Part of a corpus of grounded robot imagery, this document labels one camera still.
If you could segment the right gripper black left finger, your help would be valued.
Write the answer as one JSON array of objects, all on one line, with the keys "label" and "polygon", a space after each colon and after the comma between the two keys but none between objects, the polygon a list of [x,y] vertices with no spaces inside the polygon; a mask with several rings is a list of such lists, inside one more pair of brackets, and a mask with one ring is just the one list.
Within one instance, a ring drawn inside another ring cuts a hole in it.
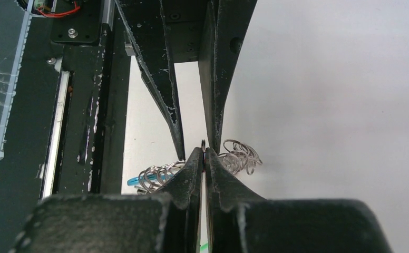
[{"label": "right gripper black left finger", "polygon": [[203,150],[145,195],[56,194],[42,200],[11,252],[199,252]]}]

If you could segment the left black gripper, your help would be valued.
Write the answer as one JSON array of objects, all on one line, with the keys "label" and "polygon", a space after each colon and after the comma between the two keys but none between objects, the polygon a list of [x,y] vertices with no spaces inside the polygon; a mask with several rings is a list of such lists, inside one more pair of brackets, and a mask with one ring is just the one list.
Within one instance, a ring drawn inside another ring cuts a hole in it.
[{"label": "left black gripper", "polygon": [[231,81],[257,1],[117,1],[141,77],[179,160],[184,137],[174,63],[198,60],[209,147],[220,151]]}]

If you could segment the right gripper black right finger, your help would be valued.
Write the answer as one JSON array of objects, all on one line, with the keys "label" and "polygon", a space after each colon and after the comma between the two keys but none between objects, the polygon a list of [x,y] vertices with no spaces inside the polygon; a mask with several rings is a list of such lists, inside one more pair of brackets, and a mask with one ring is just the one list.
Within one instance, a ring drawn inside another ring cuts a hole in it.
[{"label": "right gripper black right finger", "polygon": [[210,252],[391,252],[370,208],[355,199],[271,200],[206,150]]}]

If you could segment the large keyring with key tags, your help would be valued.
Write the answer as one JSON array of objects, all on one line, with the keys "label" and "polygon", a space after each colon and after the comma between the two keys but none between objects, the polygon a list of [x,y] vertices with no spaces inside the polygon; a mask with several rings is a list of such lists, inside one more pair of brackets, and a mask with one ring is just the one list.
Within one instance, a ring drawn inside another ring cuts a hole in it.
[{"label": "large keyring with key tags", "polygon": [[[250,176],[258,166],[263,165],[257,151],[246,143],[226,139],[223,142],[223,148],[224,152],[217,154],[218,160],[234,176],[243,171]],[[161,166],[150,166],[140,171],[136,177],[129,179],[126,184],[134,187],[137,194],[152,193],[166,184],[185,165],[185,161],[175,161]]]}]

